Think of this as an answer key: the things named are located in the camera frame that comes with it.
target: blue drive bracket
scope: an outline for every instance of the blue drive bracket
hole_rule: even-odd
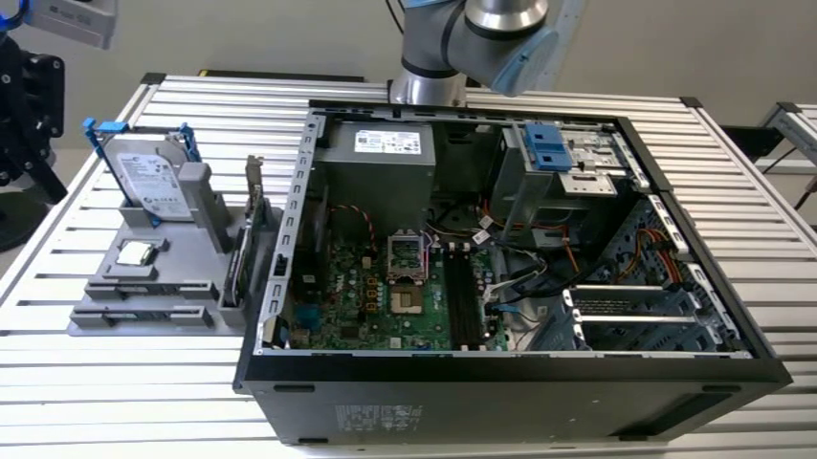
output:
[[[126,196],[126,204],[129,205],[130,208],[133,208],[134,205],[133,205],[131,196],[129,196],[129,193],[126,192],[126,187],[123,186],[123,183],[119,180],[119,176],[114,172],[117,169],[114,168],[114,165],[111,164],[111,160],[107,157],[107,154],[105,153],[103,143],[101,142],[101,138],[98,137],[99,135],[102,135],[106,138],[109,135],[123,134],[131,130],[131,127],[129,126],[126,122],[111,122],[111,121],[105,122],[103,124],[101,124],[99,127],[97,126],[98,126],[98,121],[94,118],[89,118],[82,123],[82,127],[86,130],[85,131],[86,138],[89,139],[89,142],[91,142],[91,146],[94,146],[94,152],[101,157],[101,159],[105,161],[105,165],[107,165],[107,169],[111,171],[111,176],[114,177],[117,186],[123,192],[123,196]]]
[[[196,141],[196,133],[193,132],[193,128],[185,122],[182,123],[182,127],[180,128],[180,134],[185,138],[185,144],[189,148],[189,160],[196,163],[202,162],[202,155],[200,154],[200,144]]]
[[[91,145],[94,146],[94,152],[101,157],[101,159],[105,161],[105,164],[107,165],[107,168],[111,171],[111,176],[114,177],[117,186],[123,192],[127,207],[135,208],[137,206],[134,205],[131,196],[129,196],[122,180],[118,174],[115,173],[117,169],[114,168],[114,165],[111,164],[111,159],[107,153],[105,152],[105,147],[103,147],[103,143],[106,143],[107,140],[113,136],[117,136],[118,134],[126,134],[129,132],[134,132],[134,129],[131,129],[131,126],[126,122],[121,122],[121,121],[105,121],[103,123],[101,123],[99,126],[97,126],[97,124],[98,124],[98,121],[94,118],[90,118],[86,120],[86,122],[83,122],[86,138],[89,139],[89,142],[91,142]],[[182,127],[180,128],[178,133],[185,138],[189,159],[193,162],[201,163],[202,157],[198,151],[198,145],[196,142],[196,135],[193,132],[193,128],[190,128],[190,126],[185,123]],[[157,215],[154,215],[149,210],[145,210],[145,212],[149,215],[151,226],[157,228],[162,224],[162,219]]]
[[[573,158],[556,124],[525,124],[524,141],[539,170],[568,172],[573,169]]]

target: power supply label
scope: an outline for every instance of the power supply label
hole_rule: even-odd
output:
[[[337,426],[345,432],[412,432],[418,429],[421,404],[338,404]]]
[[[358,131],[356,153],[422,155],[421,133],[394,131]]]
[[[133,153],[121,153],[117,158],[131,185],[135,204],[161,219],[190,219],[189,202],[170,161],[158,155]]]

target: aluminum table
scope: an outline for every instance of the aluminum table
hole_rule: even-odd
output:
[[[803,152],[806,160],[784,160],[775,167],[778,173],[815,175],[817,169],[817,105],[779,102],[762,121],[763,127],[774,127]],[[759,167],[775,160],[759,161]]]
[[[308,101],[385,101],[384,84],[169,76],[119,117],[190,123],[228,202],[246,200],[249,154],[284,205]],[[722,267],[795,377],[779,393],[665,446],[289,448],[232,389],[241,338],[66,335],[74,304],[122,218],[117,184],[90,158],[0,281],[0,457],[817,457],[817,235],[703,108],[679,98],[472,90],[476,108],[629,117]]]

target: ram slot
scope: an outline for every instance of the ram slot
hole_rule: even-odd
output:
[[[449,251],[444,269],[453,349],[468,346],[469,349],[477,350],[483,344],[483,322],[477,300],[477,279],[469,253]]]

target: gray 3d-printed holder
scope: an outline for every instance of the gray 3d-printed holder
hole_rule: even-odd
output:
[[[165,222],[154,228],[145,208],[119,209],[126,223],[89,282],[87,295],[74,308],[71,335],[244,334],[252,303],[225,307],[222,294],[233,246],[248,217],[244,208],[228,208],[210,187],[210,177],[210,166],[204,163],[188,163],[180,172],[193,223]],[[256,246],[265,253],[274,251],[280,222],[280,216],[270,213]],[[117,263],[131,241],[154,246],[157,253],[145,266]],[[270,266],[270,256],[258,257],[254,271],[265,266]]]

